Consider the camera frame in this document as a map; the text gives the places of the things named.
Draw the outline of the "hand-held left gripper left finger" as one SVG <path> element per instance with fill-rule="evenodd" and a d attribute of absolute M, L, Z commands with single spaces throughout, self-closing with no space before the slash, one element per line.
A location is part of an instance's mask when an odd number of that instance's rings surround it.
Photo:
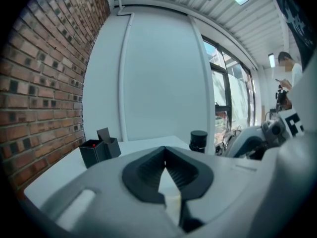
<path fill-rule="evenodd" d="M 165 147 L 130 162 L 122 171 L 122 181 L 129 192 L 145 203 L 165 204 L 164 196 L 159 192 L 161 175 L 165 169 Z"/>

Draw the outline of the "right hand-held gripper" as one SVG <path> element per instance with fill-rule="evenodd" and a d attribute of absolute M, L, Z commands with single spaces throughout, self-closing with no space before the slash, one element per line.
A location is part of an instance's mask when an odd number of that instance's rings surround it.
<path fill-rule="evenodd" d="M 288 139 L 302 135 L 304 127 L 296 111 L 280 111 L 274 120 L 245 128 L 230 138 L 224 156 L 260 160 L 266 150 L 280 147 Z"/>

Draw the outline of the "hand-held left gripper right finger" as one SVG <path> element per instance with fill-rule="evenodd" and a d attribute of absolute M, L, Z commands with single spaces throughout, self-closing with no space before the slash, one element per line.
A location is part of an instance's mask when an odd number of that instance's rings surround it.
<path fill-rule="evenodd" d="M 187 202 L 199 199 L 212 185 L 214 174 L 209 166 L 171 147 L 165 148 L 167 171 L 180 191 L 179 227 L 189 233 L 204 223 L 194 218 Z"/>

